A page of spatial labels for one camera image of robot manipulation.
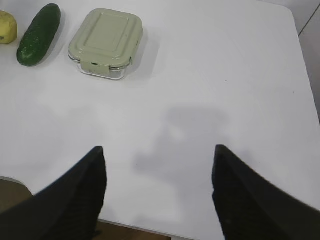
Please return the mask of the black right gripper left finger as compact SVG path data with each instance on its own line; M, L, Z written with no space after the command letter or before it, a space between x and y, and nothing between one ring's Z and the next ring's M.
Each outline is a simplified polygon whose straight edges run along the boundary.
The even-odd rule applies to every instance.
M68 172L0 215L2 240L91 240L104 204L106 160L94 147Z

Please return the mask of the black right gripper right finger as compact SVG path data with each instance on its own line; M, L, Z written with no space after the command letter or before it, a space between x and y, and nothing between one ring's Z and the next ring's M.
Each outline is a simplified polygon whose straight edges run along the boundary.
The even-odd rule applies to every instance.
M256 173L225 145L215 147L212 200L226 240L318 240L319 210Z

